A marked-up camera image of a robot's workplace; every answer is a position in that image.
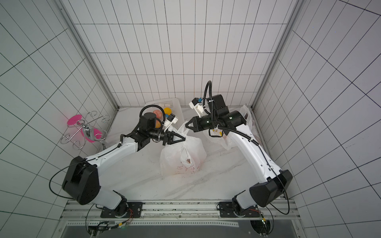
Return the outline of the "yellow pink peach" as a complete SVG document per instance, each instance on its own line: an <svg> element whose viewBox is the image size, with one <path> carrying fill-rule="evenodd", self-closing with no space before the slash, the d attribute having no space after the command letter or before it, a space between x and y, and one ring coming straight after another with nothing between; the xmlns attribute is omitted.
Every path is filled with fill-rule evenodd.
<svg viewBox="0 0 381 238"><path fill-rule="evenodd" d="M156 121L155 121L155 128L156 128L156 129L161 128L161 125L162 125L162 122L161 122L160 120L156 120Z"/></svg>

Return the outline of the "white bag cartoon print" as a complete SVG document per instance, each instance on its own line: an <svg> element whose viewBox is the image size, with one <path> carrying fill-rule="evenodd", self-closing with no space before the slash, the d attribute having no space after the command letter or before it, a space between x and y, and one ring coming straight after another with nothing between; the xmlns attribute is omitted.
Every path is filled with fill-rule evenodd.
<svg viewBox="0 0 381 238"><path fill-rule="evenodd" d="M226 150L230 150L237 145L228 135L239 135L233 131L240 131L241 134L246 134L251 138L257 136L256 130L252 132L255 128L255 123L251 110L246 105L243 105L239 111L232 111L226 114L225 118L229 120L227 125L223 126L219 124L218 127L203 132L209 141L221 145Z"/></svg>

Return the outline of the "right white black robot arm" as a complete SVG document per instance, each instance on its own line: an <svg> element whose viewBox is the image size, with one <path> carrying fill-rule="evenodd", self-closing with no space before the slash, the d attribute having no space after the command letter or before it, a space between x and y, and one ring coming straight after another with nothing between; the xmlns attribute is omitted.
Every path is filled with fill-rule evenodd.
<svg viewBox="0 0 381 238"><path fill-rule="evenodd" d="M215 95L207 101L209 113L204 110L202 99L194 98L190 102L190 107L196 111L197 116L186 123L186 128L193 132L221 130L243 153L258 181L233 197L234 211L240 213L257 205L266 207L285 194L293 178L292 174L282 170L264 152L244 116L238 111L230 112L221 95Z"/></svg>

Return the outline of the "white bag red lettering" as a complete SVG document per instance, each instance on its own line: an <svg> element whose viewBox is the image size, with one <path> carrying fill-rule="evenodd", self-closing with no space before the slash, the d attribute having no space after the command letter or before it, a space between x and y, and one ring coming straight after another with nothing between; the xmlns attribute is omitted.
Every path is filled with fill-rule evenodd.
<svg viewBox="0 0 381 238"><path fill-rule="evenodd" d="M185 141L166 145L160 154L162 176L194 174L198 172L206 159L206 151L202 140L189 136L190 131L182 124L175 132L184 136Z"/></svg>

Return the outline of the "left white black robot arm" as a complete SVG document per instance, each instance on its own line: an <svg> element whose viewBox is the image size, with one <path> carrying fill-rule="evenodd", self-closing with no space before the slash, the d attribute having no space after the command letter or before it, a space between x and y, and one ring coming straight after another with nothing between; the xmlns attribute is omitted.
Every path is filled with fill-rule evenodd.
<svg viewBox="0 0 381 238"><path fill-rule="evenodd" d="M172 124L177 122L174 114L165 115L159 128L156 127L158 120L155 113L142 114L135 129L127 135L121 134L117 144L85 159L80 156L72 159L62 189L81 205L92 203L119 214L127 212L126 198L102 187L99 177L109 167L128 155L139 152L152 140L162 142L163 145L185 141L184 136L172 131Z"/></svg>

